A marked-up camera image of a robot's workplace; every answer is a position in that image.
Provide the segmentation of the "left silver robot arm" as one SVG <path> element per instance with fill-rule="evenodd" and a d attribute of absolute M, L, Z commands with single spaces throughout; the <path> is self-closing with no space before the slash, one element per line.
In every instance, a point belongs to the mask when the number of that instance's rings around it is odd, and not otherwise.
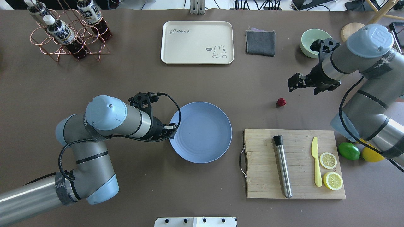
<path fill-rule="evenodd" d="M 102 203 L 118 191 L 105 141 L 113 137 L 157 142 L 173 138 L 179 123 L 165 125 L 153 116 L 151 104 L 161 92 L 138 93 L 129 104 L 99 95 L 84 113 L 59 122 L 55 134 L 62 144 L 59 171 L 1 194 L 1 226 L 86 199 Z"/>

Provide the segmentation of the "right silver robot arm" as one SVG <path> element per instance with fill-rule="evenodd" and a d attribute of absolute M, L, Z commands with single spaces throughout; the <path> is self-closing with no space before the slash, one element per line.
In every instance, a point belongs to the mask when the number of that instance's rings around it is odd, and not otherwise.
<path fill-rule="evenodd" d="M 384 158 L 403 165 L 403 125 L 385 115 L 404 93 L 404 58 L 393 48 L 392 34 L 382 25 L 369 24 L 342 44 L 330 38 L 309 43 L 319 52 L 319 63 L 306 76 L 296 73 L 289 78 L 289 91 L 305 87 L 314 87 L 314 94 L 333 91 L 345 76 L 358 71 L 366 82 L 331 125 L 350 141 L 363 139 Z"/>

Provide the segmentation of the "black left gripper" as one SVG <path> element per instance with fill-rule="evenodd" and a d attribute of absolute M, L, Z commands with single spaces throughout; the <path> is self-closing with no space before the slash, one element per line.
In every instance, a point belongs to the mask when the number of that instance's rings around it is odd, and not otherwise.
<path fill-rule="evenodd" d="M 149 132 L 146 134 L 146 140 L 157 140 L 160 138 L 174 138 L 176 132 L 167 132 L 167 130 L 176 130 L 177 124 L 163 124 L 158 118 L 152 118 L 152 124 Z"/>

